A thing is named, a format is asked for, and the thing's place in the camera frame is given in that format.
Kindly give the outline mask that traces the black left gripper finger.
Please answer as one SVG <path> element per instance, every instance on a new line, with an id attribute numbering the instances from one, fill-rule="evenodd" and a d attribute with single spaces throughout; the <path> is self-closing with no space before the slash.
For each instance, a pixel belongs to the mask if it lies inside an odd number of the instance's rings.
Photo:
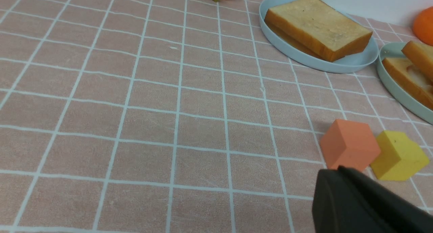
<path id="1" fill-rule="evenodd" d="M 354 168 L 318 171 L 316 233 L 431 233 L 432 215 Z"/>

